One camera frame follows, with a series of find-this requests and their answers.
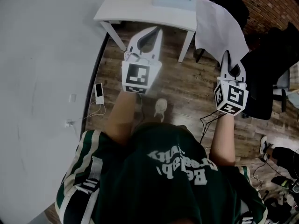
smartphone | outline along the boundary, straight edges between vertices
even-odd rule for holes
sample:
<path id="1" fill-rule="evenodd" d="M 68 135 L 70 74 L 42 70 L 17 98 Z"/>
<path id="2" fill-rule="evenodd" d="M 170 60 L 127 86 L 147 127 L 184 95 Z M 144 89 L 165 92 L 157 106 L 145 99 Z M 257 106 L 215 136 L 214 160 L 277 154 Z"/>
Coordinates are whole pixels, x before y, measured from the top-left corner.
<path id="1" fill-rule="evenodd" d="M 104 92 L 102 83 L 98 83 L 94 85 L 94 93 L 95 93 L 95 103 L 97 105 L 104 104 Z"/>

white wall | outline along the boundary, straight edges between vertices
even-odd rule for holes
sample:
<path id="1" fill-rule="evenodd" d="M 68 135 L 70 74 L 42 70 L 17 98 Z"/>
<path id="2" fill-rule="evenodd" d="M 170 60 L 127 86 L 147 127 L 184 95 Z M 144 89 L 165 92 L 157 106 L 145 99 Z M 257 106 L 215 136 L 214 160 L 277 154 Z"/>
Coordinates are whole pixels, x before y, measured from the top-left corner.
<path id="1" fill-rule="evenodd" d="M 55 200 L 104 30 L 103 0 L 0 0 L 0 219 L 25 224 Z M 77 95 L 69 103 L 69 95 Z"/>

table leg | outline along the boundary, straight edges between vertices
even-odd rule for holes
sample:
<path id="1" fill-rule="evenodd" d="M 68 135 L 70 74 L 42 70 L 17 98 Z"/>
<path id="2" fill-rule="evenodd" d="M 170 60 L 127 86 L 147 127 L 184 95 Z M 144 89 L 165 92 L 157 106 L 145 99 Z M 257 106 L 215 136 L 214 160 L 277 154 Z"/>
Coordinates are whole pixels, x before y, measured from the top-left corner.
<path id="1" fill-rule="evenodd" d="M 120 49 L 125 51 L 127 49 L 125 44 L 122 42 L 121 38 L 117 35 L 116 31 L 111 26 L 111 24 L 106 21 L 101 21 L 100 23 L 102 24 L 103 28 L 109 33 L 109 35 L 115 41 L 115 43 L 120 47 Z"/>
<path id="2" fill-rule="evenodd" d="M 186 39 L 185 39 L 185 42 L 184 42 L 184 45 L 183 45 L 183 48 L 182 48 L 182 51 L 181 51 L 181 54 L 179 55 L 179 58 L 178 58 L 178 62 L 182 62 L 186 53 L 187 53 L 187 50 L 190 46 L 190 43 L 192 41 L 192 38 L 194 36 L 194 33 L 193 31 L 188 31 L 187 32 L 187 36 L 186 36 Z"/>

black wire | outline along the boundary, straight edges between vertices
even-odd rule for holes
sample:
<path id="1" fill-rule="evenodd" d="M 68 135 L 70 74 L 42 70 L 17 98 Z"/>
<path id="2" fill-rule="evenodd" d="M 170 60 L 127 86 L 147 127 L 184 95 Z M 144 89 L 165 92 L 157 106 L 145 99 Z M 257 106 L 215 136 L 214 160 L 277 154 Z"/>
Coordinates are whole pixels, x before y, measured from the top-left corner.
<path id="1" fill-rule="evenodd" d="M 258 178 L 256 178 L 254 174 L 256 173 L 256 171 L 257 171 L 259 168 L 263 167 L 265 164 L 266 164 L 266 163 L 264 163 L 263 165 L 257 167 L 257 168 L 254 170 L 254 172 L 253 172 L 253 178 L 256 179 L 256 180 L 258 180 L 258 181 L 260 182 L 260 185 L 259 185 L 259 186 L 261 186 L 261 188 L 262 188 L 263 183 L 262 183 Z"/>
<path id="2" fill-rule="evenodd" d="M 204 124 L 204 122 L 202 121 L 204 118 L 206 118 L 206 117 L 209 117 L 209 116 L 211 116 L 211 115 L 213 115 L 213 114 L 215 114 L 217 112 L 217 110 L 216 111 L 214 111 L 213 113 L 211 113 L 211 114 L 209 114 L 209 115 L 207 115 L 207 116 L 205 116 L 205 117 L 202 117 L 202 118 L 200 118 L 200 121 L 201 121 L 201 123 L 202 123 L 202 126 L 203 126 L 203 130 L 205 130 L 206 129 L 206 127 L 205 127 L 205 124 Z"/>
<path id="3" fill-rule="evenodd" d="M 275 172 L 277 172 L 280 176 L 282 176 L 278 171 L 276 171 L 274 168 L 272 168 L 270 164 L 268 164 L 268 166 L 269 166 L 271 169 L 273 169 Z"/>
<path id="4" fill-rule="evenodd" d="M 254 174 L 256 173 L 256 171 L 259 169 L 259 168 L 261 168 L 262 166 L 264 166 L 266 163 L 264 163 L 263 165 L 261 165 L 261 166 L 259 166 L 259 167 L 257 167 L 255 170 L 254 170 L 254 172 L 253 172 L 253 176 L 254 176 Z"/>
<path id="5" fill-rule="evenodd" d="M 207 115 L 207 116 L 205 116 L 205 117 L 203 117 L 203 118 L 200 118 L 200 121 L 202 122 L 201 119 L 204 119 L 204 118 L 206 118 L 206 117 L 209 117 L 209 116 L 211 116 L 212 114 L 215 114 L 216 112 L 217 112 L 217 111 L 215 111 L 215 112 L 211 113 L 210 115 Z M 207 122 L 207 123 L 206 123 L 206 126 L 204 126 L 204 123 L 202 122 L 202 125 L 203 125 L 203 127 L 204 127 L 204 130 L 203 130 L 203 134 L 202 134 L 202 137 L 201 137 L 201 139 L 200 139 L 200 142 L 199 142 L 200 144 L 201 144 L 202 139 L 204 138 L 204 136 L 205 136 L 207 130 L 209 129 L 211 123 L 212 123 L 213 121 L 215 121 L 215 120 L 217 120 L 217 119 L 223 117 L 224 115 L 226 115 L 226 114 L 223 114 L 223 115 L 221 115 L 221 116 L 218 116 L 217 118 L 215 118 L 215 119 L 213 119 L 213 120 Z"/>

shoe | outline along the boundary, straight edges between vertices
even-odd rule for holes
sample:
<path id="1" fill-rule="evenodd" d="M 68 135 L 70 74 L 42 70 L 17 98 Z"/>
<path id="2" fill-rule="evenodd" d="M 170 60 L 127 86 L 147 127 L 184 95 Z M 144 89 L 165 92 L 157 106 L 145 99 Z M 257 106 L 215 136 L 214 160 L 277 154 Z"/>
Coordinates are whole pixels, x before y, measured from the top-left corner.
<path id="1" fill-rule="evenodd" d="M 265 154 L 265 155 L 263 156 L 263 159 L 264 159 L 265 161 L 267 161 L 269 158 L 270 158 L 270 155 L 269 155 L 269 154 Z"/>
<path id="2" fill-rule="evenodd" d="M 155 106 L 155 115 L 154 117 L 156 117 L 157 114 L 161 114 L 162 118 L 161 118 L 161 122 L 163 122 L 164 120 L 164 112 L 167 109 L 167 100 L 166 99 L 159 99 L 156 102 L 156 106 Z"/>
<path id="3" fill-rule="evenodd" d="M 267 136 L 262 137 L 260 145 L 260 154 L 265 154 L 270 146 L 270 144 L 267 143 Z"/>

